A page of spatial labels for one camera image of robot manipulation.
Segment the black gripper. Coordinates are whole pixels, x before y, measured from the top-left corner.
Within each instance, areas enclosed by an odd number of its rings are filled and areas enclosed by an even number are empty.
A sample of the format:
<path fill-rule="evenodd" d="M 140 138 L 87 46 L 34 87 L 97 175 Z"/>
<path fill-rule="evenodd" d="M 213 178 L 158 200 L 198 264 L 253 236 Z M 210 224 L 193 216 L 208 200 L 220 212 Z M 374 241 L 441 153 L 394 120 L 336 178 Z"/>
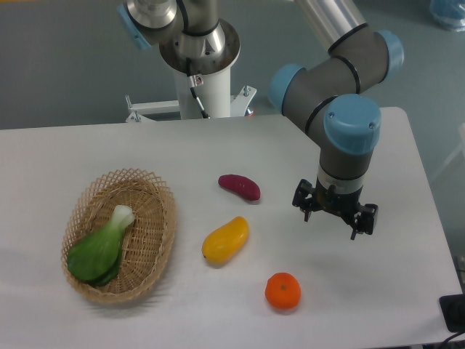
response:
<path fill-rule="evenodd" d="M 301 179 L 294 192 L 292 205 L 304 213 L 307 222 L 313 212 L 324 211 L 345 220 L 352 220 L 352 234 L 371 236 L 376 227 L 379 207 L 376 204 L 361 205 L 359 202 L 364 175 L 341 180 L 329 175 L 317 177 L 315 186 Z"/>

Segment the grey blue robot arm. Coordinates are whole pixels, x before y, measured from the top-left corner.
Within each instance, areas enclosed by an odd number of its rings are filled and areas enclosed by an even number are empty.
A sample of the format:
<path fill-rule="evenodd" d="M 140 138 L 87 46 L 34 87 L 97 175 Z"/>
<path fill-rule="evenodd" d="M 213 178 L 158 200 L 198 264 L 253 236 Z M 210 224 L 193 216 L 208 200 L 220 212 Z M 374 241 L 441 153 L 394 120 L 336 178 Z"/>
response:
<path fill-rule="evenodd" d="M 360 194 L 381 111 L 363 92 L 401 69 L 403 46 L 393 33 L 373 31 L 352 1 L 300 1 L 299 8 L 328 59 L 312 69 L 285 65 L 268 89 L 272 105 L 320 148 L 317 179 L 300 181 L 292 204 L 305 215 L 340 217 L 354 235 L 372 234 L 378 207 L 361 204 Z M 158 46 L 173 70 L 183 119 L 233 114 L 230 69 L 240 39 L 216 1 L 123 1 L 118 14 L 134 43 Z"/>

